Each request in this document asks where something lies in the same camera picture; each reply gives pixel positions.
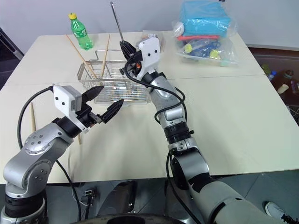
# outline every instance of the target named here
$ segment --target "blue towel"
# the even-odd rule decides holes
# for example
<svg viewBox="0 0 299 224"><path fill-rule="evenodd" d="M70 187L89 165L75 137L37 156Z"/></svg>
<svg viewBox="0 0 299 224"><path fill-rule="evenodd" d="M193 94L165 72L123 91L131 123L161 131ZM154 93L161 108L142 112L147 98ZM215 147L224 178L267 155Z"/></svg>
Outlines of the blue towel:
<svg viewBox="0 0 299 224"><path fill-rule="evenodd" d="M220 35L226 36L230 18L220 2L210 0L185 1L180 12L184 24L183 36Z"/></svg>

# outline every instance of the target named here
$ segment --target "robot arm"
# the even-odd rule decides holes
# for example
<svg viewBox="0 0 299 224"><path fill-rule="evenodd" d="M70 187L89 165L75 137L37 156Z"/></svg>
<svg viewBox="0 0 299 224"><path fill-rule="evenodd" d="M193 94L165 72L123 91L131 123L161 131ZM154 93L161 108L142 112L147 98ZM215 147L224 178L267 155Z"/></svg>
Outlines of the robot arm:
<svg viewBox="0 0 299 224"><path fill-rule="evenodd" d="M102 89L103 86L96 86L81 95L71 86L54 85L55 106L65 117L32 133L5 166L6 206L1 212L1 224L41 223L45 207L43 191L53 164L74 137L86 133L96 123L107 123L122 106L123 99L113 103L103 115L92 113L86 102Z"/></svg>
<svg viewBox="0 0 299 224"><path fill-rule="evenodd" d="M130 65L127 64L123 69L127 76L147 87L153 85L175 93L175 88L167 81L165 75L157 72L159 40L154 37L143 40L138 48L141 51L132 52L128 59ZM158 111L171 108L179 102L174 94L157 88L149 87L148 92ZM262 213L227 184L211 178L208 164L191 136L194 132L189 131L187 126L182 104L160 112L158 117L169 143L174 181L180 189L189 190L205 223L280 223Z"/></svg>

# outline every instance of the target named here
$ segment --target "white shoe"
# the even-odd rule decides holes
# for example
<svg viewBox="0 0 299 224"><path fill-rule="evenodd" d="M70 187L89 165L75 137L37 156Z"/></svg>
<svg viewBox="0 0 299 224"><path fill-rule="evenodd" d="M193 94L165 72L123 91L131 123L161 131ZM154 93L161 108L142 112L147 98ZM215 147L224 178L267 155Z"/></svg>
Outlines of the white shoe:
<svg viewBox="0 0 299 224"><path fill-rule="evenodd" d="M292 219L289 215L285 213L285 211L283 211L277 204L273 202L268 202L265 205L265 210L268 216L281 220L284 223L299 224L299 221L297 219Z"/></svg>

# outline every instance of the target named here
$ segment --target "metal basket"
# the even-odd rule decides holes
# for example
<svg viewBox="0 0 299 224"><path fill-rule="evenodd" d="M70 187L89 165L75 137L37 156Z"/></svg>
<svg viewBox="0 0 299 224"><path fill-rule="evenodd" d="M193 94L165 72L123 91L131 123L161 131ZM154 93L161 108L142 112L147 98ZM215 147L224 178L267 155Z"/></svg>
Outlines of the metal basket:
<svg viewBox="0 0 299 224"><path fill-rule="evenodd" d="M95 79L88 68L85 67L84 63L81 64L77 74L78 81L81 82L87 90L98 85L105 87L94 99L94 102L103 105L110 105L122 98L125 100L124 106L132 104L147 104L150 102L145 86L131 81L126 77L126 75L122 75L120 73L119 69L124 67L126 63L125 60L106 61L104 74L102 77L100 76L103 61L99 60L98 52L103 51L104 50L96 50L95 54L97 59L87 62L96 73L97 79Z"/></svg>

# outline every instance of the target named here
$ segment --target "table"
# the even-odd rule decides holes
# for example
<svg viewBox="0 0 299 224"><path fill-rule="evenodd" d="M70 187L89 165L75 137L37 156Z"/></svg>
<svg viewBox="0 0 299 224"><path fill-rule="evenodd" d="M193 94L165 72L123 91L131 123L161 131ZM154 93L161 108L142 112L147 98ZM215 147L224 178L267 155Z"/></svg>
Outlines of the table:
<svg viewBox="0 0 299 224"><path fill-rule="evenodd" d="M131 42L136 42L140 35L124 33L125 39ZM188 126L195 131L193 136L212 175L299 168L299 128L239 35L232 37L240 54L238 68L207 65L189 68L171 53L170 32L164 32L164 36L166 48L159 69L174 86L184 91ZM107 34L91 37L97 48L105 47ZM118 41L118 34L111 34L109 48L117 49ZM91 51L80 52L86 60L94 58ZM76 80L81 63L65 36L41 36L30 48L0 91L4 108L0 110L1 171L19 150L16 125L24 102L52 83L72 85L84 92L83 85ZM37 128L55 117L62 117L54 107L51 93L37 98L34 105ZM96 113L106 110L93 102L90 105ZM165 177L168 144L163 130L153 119L155 111L152 103L124 107L107 124L96 125L88 134L82 135L82 145L74 139L59 159L72 180ZM26 112L21 132L23 140L31 133L29 118L29 112ZM48 182L67 180L55 165Z"/></svg>

